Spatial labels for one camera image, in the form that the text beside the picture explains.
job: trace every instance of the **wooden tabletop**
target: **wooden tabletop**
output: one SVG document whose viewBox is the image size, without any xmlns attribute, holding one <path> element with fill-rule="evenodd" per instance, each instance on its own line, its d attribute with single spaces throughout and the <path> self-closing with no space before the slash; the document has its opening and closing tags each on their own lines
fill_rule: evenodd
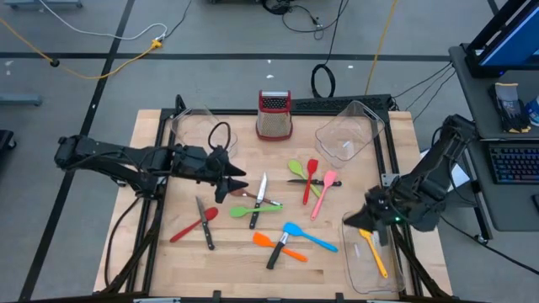
<svg viewBox="0 0 539 303">
<path fill-rule="evenodd" d="M 141 110 L 138 113 L 131 146 L 152 146 L 157 134 L 159 110 Z M 402 173 L 409 172 L 419 161 L 419 149 L 414 134 L 411 116 L 408 112 L 391 112 L 392 133 Z M 249 183 L 247 190 L 257 194 L 263 173 L 267 173 L 268 184 L 265 197 L 283 203 L 279 212 L 261 213 L 256 231 L 262 232 L 277 242 L 282 235 L 282 226 L 293 221 L 315 237 L 330 242 L 339 252 L 330 252 L 303 237 L 289 237 L 287 248 L 309 258 L 307 263 L 299 262 L 281 254 L 274 270 L 265 268 L 271 248 L 258 247 L 252 242 L 253 230 L 248 229 L 251 215 L 232 218 L 229 211 L 233 206 L 254 206 L 255 200 L 228 195 L 222 205 L 214 202 L 214 189 L 207 184 L 170 178 L 163 223 L 159 235 L 152 288 L 153 296 L 209 297 L 213 290 L 221 290 L 223 297 L 247 298 L 296 298 L 331 299 L 342 292 L 346 299 L 395 299 L 395 293 L 358 293 L 350 285 L 344 256 L 342 218 L 350 211 L 357 211 L 365 203 L 365 191 L 378 185 L 378 170 L 374 147 L 369 145 L 350 163 L 338 170 L 340 188 L 331 188 L 323 201 L 322 209 L 315 221 L 311 221 L 312 208 L 317 197 L 310 194 L 307 205 L 302 204 L 304 186 L 289 184 L 286 180 L 297 178 L 287 166 L 290 159 L 297 159 L 304 168 L 309 158 L 319 160 L 314 177 L 323 179 L 323 173 L 332 169 L 315 150 L 314 131 L 324 126 L 332 117 L 295 116 L 294 133 L 288 141 L 260 141 L 254 131 L 256 116 L 219 116 L 227 121 L 237 134 L 237 154 L 231 162 L 247 172 L 242 179 Z M 207 138 L 191 145 L 205 145 Z M 201 226 L 176 243 L 169 242 L 174 234 L 197 221 L 200 216 L 195 196 L 204 201 L 206 208 L 217 207 L 219 215 L 209 226 L 216 246 L 208 250 Z M 120 214 L 132 203 L 131 189 L 119 189 L 110 228 Z M 136 228 L 140 217 L 141 203 L 122 221 L 118 228 L 110 261 L 110 278 L 123 267 L 133 250 Z M 415 252 L 419 261 L 431 274 L 439 286 L 451 293 L 446 263 L 441 250 L 438 231 L 421 233 L 413 231 Z M 146 258 L 140 261 L 136 289 L 141 287 L 141 277 L 146 266 Z M 104 288 L 104 255 L 94 288 Z M 404 266 L 404 277 L 409 293 L 410 278 L 408 267 Z M 365 280 L 378 277 L 365 276 Z"/>
</svg>

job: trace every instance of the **gray floor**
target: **gray floor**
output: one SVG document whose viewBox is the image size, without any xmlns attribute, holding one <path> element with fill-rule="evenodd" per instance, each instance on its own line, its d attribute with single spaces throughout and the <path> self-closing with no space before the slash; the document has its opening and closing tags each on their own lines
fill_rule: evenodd
<svg viewBox="0 0 539 303">
<path fill-rule="evenodd" d="M 249 1 L 223 0 L 212 6 L 193 0 L 185 23 L 158 52 L 201 53 L 316 53 L 328 51 L 331 32 L 321 41 L 284 29 L 280 17 Z M 114 33 L 126 0 L 84 2 L 82 10 L 59 11 L 68 22 L 83 28 Z M 337 0 L 299 1 L 327 23 Z M 187 1 L 136 0 L 125 35 L 133 35 L 153 22 L 169 26 L 179 18 Z M 373 54 L 376 51 L 391 1 L 350 1 L 343 14 L 334 52 Z M 306 16 L 288 16 L 298 27 L 309 26 Z M 403 0 L 397 6 L 382 53 L 388 55 L 447 55 L 447 48 L 469 41 L 492 17 L 486 0 Z M 0 6 L 6 19 L 44 51 L 109 51 L 111 39 L 79 35 L 48 13 L 12 11 Z M 157 29 L 139 40 L 123 41 L 119 52 L 147 48 Z M 29 51 L 4 27 L 0 52 Z M 52 69 L 37 59 L 2 59 L 0 92 L 39 93 L 39 107 L 0 108 L 0 128 L 14 130 L 19 146 L 3 165 L 0 176 L 0 301 L 17 300 L 41 233 L 51 212 L 63 173 L 52 161 L 59 136 L 80 131 L 96 87 Z M 123 60 L 115 60 L 118 66 Z M 169 107 L 181 93 L 188 106 L 255 108 L 260 89 L 290 89 L 295 98 L 311 97 L 309 76 L 318 61 L 308 60 L 143 60 L 110 78 L 103 92 L 90 135 L 98 140 L 127 144 L 139 109 Z M 101 72 L 104 60 L 62 60 L 86 74 Z M 331 61 L 337 77 L 336 95 L 362 94 L 370 61 Z M 369 93 L 397 94 L 444 66 L 444 62 L 380 61 Z M 322 94 L 328 85 L 319 79 Z M 422 91 L 398 99 L 405 109 Z M 417 114 L 437 86 L 410 110 Z M 440 91 L 416 121 L 422 148 L 448 114 L 469 117 L 456 77 Z M 91 293 L 105 242 L 117 188 L 96 173 L 77 173 L 67 197 L 57 232 L 34 292 L 34 299 Z M 448 220 L 475 234 L 477 223 L 470 210 L 448 210 Z M 539 302 L 539 278 L 467 240 L 444 223 L 440 237 L 456 295 L 469 300 Z M 491 246 L 539 268 L 539 233 L 495 232 Z"/>
</svg>

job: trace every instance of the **cheese grater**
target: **cheese grater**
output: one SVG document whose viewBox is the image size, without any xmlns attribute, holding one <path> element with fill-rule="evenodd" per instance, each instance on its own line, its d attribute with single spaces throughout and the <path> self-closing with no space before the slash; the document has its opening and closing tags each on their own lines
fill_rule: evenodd
<svg viewBox="0 0 539 303">
<path fill-rule="evenodd" d="M 291 93 L 265 92 L 259 94 L 259 116 L 256 134 L 261 140 L 282 141 L 292 136 Z"/>
</svg>

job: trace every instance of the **yellow spatula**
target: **yellow spatula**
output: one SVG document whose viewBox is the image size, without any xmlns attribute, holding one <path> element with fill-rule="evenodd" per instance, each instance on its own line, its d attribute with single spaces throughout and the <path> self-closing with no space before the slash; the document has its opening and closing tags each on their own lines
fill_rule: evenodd
<svg viewBox="0 0 539 303">
<path fill-rule="evenodd" d="M 369 247 L 371 248 L 372 255 L 374 256 L 374 259 L 376 260 L 376 265 L 378 265 L 378 269 L 380 270 L 380 274 L 382 275 L 382 277 L 387 279 L 386 268 L 384 267 L 384 264 L 382 263 L 380 256 L 378 256 L 378 252 L 376 251 L 376 248 L 374 248 L 374 245 L 372 244 L 372 239 L 371 239 L 372 234 L 366 230 L 360 229 L 360 235 L 364 237 L 365 240 L 367 240 L 367 243 L 369 243 Z"/>
</svg>

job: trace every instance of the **clear plastic container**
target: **clear plastic container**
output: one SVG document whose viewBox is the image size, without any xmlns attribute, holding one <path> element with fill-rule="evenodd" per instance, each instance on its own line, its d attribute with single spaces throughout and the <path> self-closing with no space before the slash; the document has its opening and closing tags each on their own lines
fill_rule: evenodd
<svg viewBox="0 0 539 303">
<path fill-rule="evenodd" d="M 347 213 L 343 217 L 348 218 L 353 213 Z M 397 251 L 393 244 L 392 235 L 387 231 L 388 244 L 380 245 L 377 231 L 372 234 L 372 242 L 384 268 L 387 278 L 382 277 L 371 248 L 367 241 L 360 235 L 359 229 L 347 226 L 343 223 L 344 255 L 346 257 L 346 273 L 350 279 L 352 288 L 360 294 L 373 293 L 396 293 L 404 290 L 403 272 L 398 267 Z"/>
<path fill-rule="evenodd" d="M 384 122 L 359 101 L 316 131 L 316 149 L 336 168 L 344 167 L 384 130 Z"/>
<path fill-rule="evenodd" d="M 172 132 L 182 145 L 202 146 L 210 154 L 212 149 L 208 145 L 208 136 L 211 130 L 219 123 L 219 119 L 208 108 L 186 109 L 182 114 L 172 120 Z M 219 126 L 211 137 L 213 146 L 225 146 L 227 144 L 227 128 Z M 230 144 L 228 145 L 228 157 L 232 158 L 237 152 L 237 136 L 231 132 Z"/>
</svg>

